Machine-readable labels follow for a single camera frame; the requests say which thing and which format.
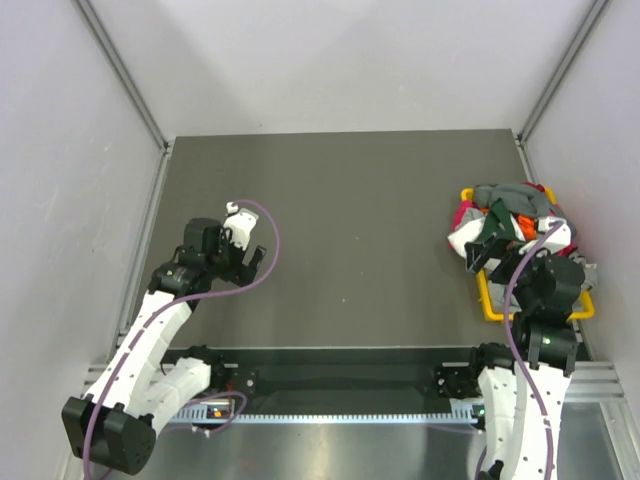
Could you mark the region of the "white and green t shirt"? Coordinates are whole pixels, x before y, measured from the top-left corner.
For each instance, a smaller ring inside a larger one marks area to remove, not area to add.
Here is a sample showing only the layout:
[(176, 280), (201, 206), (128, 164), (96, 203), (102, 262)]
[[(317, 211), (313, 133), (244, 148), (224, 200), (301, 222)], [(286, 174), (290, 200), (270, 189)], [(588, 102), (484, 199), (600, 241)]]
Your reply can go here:
[[(540, 235), (537, 232), (537, 239), (526, 241), (517, 223), (516, 214), (503, 207), (501, 200), (498, 201), (498, 209), (478, 207), (469, 209), (463, 216), (461, 224), (455, 231), (451, 231), (447, 236), (450, 247), (462, 258), (466, 259), (465, 244), (468, 242), (484, 241), (494, 233), (503, 233), (513, 239), (519, 245), (519, 252), (524, 254), (531, 250), (535, 243), (541, 239), (545, 233)], [(552, 254), (563, 254), (563, 252), (574, 246), (574, 234), (568, 222), (552, 233), (542, 244)]]

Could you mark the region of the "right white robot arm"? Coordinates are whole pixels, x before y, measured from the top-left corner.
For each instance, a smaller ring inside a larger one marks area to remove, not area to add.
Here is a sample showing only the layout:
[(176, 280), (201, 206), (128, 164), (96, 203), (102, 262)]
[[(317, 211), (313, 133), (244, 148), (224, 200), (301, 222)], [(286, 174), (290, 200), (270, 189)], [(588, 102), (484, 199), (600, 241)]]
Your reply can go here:
[(478, 347), (466, 374), (484, 401), (486, 445), (477, 479), (555, 479), (561, 415), (575, 371), (578, 342), (570, 324), (581, 294), (582, 268), (557, 255), (557, 240), (570, 234), (552, 222), (536, 241), (515, 247), (501, 235), (466, 246), (476, 270), (502, 252), (496, 269), (507, 300), (520, 309), (504, 315), (505, 344)]

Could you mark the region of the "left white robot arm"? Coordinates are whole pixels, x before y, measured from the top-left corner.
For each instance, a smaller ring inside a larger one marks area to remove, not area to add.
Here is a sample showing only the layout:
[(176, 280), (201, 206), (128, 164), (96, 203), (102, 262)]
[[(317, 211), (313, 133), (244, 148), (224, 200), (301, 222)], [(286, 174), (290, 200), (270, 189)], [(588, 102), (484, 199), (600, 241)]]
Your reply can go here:
[(136, 319), (107, 367), (89, 389), (70, 397), (61, 416), (73, 455), (85, 478), (100, 465), (136, 475), (148, 462), (159, 434), (196, 395), (216, 396), (225, 370), (204, 359), (179, 359), (160, 381), (153, 379), (169, 346), (198, 303), (216, 297), (222, 280), (236, 291), (253, 284), (263, 247), (245, 257), (258, 214), (231, 205), (224, 221), (194, 218), (169, 261), (156, 268)]

